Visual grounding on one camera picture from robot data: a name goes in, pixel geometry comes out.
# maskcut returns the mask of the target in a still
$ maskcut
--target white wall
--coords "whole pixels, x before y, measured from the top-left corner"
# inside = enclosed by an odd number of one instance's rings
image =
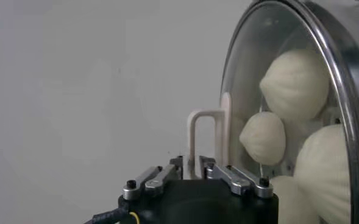
[[[0,0],[0,224],[83,223],[186,153],[248,4]]]

